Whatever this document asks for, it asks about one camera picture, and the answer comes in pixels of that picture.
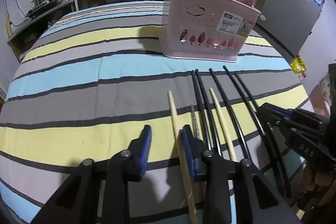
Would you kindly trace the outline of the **person's hand holding gripper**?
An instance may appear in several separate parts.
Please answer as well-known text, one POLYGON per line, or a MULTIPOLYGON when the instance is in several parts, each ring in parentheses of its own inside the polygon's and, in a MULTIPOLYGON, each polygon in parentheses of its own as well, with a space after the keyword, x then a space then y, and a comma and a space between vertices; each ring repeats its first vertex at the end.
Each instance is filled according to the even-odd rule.
POLYGON ((310 209, 301 209, 302 223, 335 223, 335 170, 322 172, 307 162, 301 191, 308 202, 313 202, 310 209))

